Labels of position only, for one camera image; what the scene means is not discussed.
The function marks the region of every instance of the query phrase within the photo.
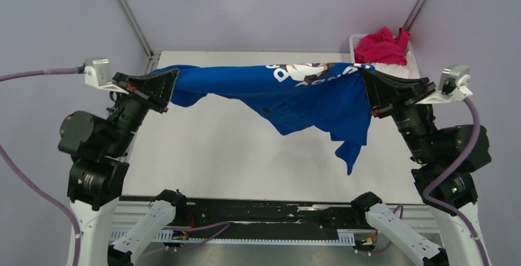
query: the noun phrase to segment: wire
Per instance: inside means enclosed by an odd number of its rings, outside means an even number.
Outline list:
[[[454,206],[451,206],[448,203],[437,200],[434,197],[430,196],[431,192],[437,186],[439,186],[443,181],[445,181],[452,173],[454,173],[458,169],[458,167],[463,163],[463,161],[465,159],[467,159],[467,157],[470,155],[470,153],[474,149],[474,146],[476,146],[477,139],[479,137],[479,132],[481,129],[481,124],[479,122],[479,115],[477,113],[476,107],[474,106],[474,103],[472,103],[472,101],[469,98],[465,98],[463,100],[463,102],[465,102],[465,104],[467,104],[467,107],[469,108],[469,110],[471,111],[471,114],[472,114],[473,126],[472,126],[471,138],[469,139],[467,146],[465,146],[465,148],[463,149],[463,152],[461,152],[461,154],[456,158],[456,160],[454,160],[454,162],[451,163],[449,165],[449,167],[443,173],[441,173],[440,176],[438,176],[431,184],[429,184],[429,186],[427,186],[427,188],[423,191],[423,197],[428,201],[431,201],[439,206],[449,209],[450,211],[452,211],[456,215],[458,215],[458,217],[460,217],[461,220],[463,220],[463,222],[469,228],[472,239],[474,239],[476,241],[476,245],[479,250],[481,259],[483,261],[483,265],[490,266],[490,264],[488,263],[488,257],[487,257],[487,252],[485,250],[485,246],[483,245],[483,242],[481,241],[479,234],[477,233],[476,229],[474,228],[472,222],[460,210],[458,210]]]
[[[0,77],[0,82],[4,82],[7,80],[19,79],[21,77],[34,77],[34,76],[44,76],[44,75],[54,75],[54,74],[78,74],[81,72],[81,68],[55,68],[48,69],[45,71],[28,71],[21,72],[18,74],[8,74],[6,76]],[[80,249],[81,249],[81,231],[78,220],[76,219],[74,213],[67,208],[64,204],[60,203],[56,198],[50,196],[47,192],[43,191],[40,187],[38,187],[33,181],[24,174],[18,166],[13,162],[11,157],[7,154],[6,150],[0,145],[0,155],[6,161],[7,165],[11,170],[35,193],[39,196],[56,206],[60,211],[62,211],[69,221],[72,223],[72,227],[74,229],[74,234],[76,236],[76,240],[74,242],[74,259],[72,260],[72,266],[77,266],[80,258]]]
[[[217,233],[215,233],[211,237],[201,241],[200,243],[196,243],[196,244],[193,244],[191,246],[185,246],[185,247],[182,247],[182,248],[174,248],[174,250],[172,250],[172,251],[174,251],[174,252],[186,251],[188,249],[195,249],[195,248],[198,248],[198,247],[200,247],[200,246],[202,246],[204,244],[207,244],[209,241],[211,241],[212,239],[216,238],[219,234],[221,234],[226,229],[228,229],[228,227],[230,227],[230,222],[218,222],[218,223],[207,225],[207,226],[203,226],[203,227],[190,228],[188,230],[185,227],[171,227],[171,226],[166,227],[167,229],[171,229],[171,230],[175,230],[175,231],[191,232],[191,231],[202,231],[202,230],[212,229],[212,228],[215,228],[215,227],[218,227],[218,226],[222,226],[222,225],[224,225],[224,227],[222,229],[220,229]],[[169,250],[170,250],[169,247],[155,249],[155,250],[150,251],[150,252],[148,252],[148,253],[146,253],[144,255],[141,255],[138,259],[149,257],[149,256],[151,256],[153,254],[157,254],[158,252],[169,251]]]
[[[116,103],[116,99],[114,98],[114,94],[116,94],[114,91],[109,92],[109,98],[112,102]]]

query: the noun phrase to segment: black mount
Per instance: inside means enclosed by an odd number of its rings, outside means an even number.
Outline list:
[[[423,203],[453,216],[453,212],[423,197],[423,191],[461,154],[472,133],[472,125],[458,125],[438,130],[430,104],[416,104],[436,91],[428,78],[401,79],[381,72],[361,69],[367,98],[374,117],[391,116],[412,153],[411,159],[423,165],[412,170],[415,185]],[[471,155],[431,194],[432,197],[457,208],[477,201],[472,180],[475,170],[490,163],[487,130],[481,126],[478,142]]]
[[[168,110],[179,69],[147,76],[117,73],[113,80],[128,94],[118,93],[107,119],[85,111],[68,115],[60,127],[58,149],[71,155],[67,196],[80,200],[98,211],[101,206],[121,196],[129,164],[117,160],[127,156],[127,149],[151,109]]]

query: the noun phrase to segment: white bracket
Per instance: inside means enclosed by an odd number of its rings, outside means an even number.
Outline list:
[[[112,81],[111,67],[109,60],[104,58],[89,58],[85,61],[85,84],[100,90],[119,92],[128,94],[128,92],[114,84]]]
[[[139,257],[158,232],[176,217],[176,208],[171,203],[155,201],[149,212],[139,220],[124,236],[114,241],[114,249],[132,252],[130,260],[136,265]]]
[[[424,258],[430,259],[439,253],[441,246],[414,231],[383,203],[371,206],[366,212],[366,220],[401,249],[416,266],[423,266]]]
[[[418,104],[437,104],[449,102],[462,102],[472,96],[468,85],[471,80],[470,67],[465,65],[453,65],[443,70],[438,89],[433,94],[420,100]],[[452,84],[455,88],[450,93],[444,92],[444,87]]]

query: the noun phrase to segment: white wall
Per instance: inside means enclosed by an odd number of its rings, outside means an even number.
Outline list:
[[[163,52],[159,66],[349,62],[349,54]],[[390,203],[421,203],[410,152],[393,120],[373,119],[353,173],[335,156],[340,142],[315,127],[281,136],[238,100],[208,95],[189,108],[170,104],[139,129],[124,194],[180,189],[190,197],[351,201],[373,191]]]
[[[416,0],[128,0],[154,50],[348,52]]]
[[[480,223],[494,265],[520,265],[521,0],[430,0],[412,30],[424,75],[471,66],[473,101],[488,128],[492,162],[474,173]],[[438,125],[470,122],[461,105],[435,108]]]
[[[106,57],[114,72],[142,73],[146,57],[115,0],[0,0],[0,75],[74,67]],[[58,152],[61,121],[76,110],[104,115],[108,94],[82,76],[0,85],[0,144],[45,191],[67,202],[70,158]],[[0,160],[0,264],[65,265],[71,226]]]

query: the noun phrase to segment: pink cloth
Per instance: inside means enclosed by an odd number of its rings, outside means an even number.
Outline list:
[[[410,39],[409,32],[400,29],[394,38],[393,32],[385,26],[375,34],[370,34],[360,40],[355,49],[355,62],[381,62],[388,65],[407,65],[404,50]]]

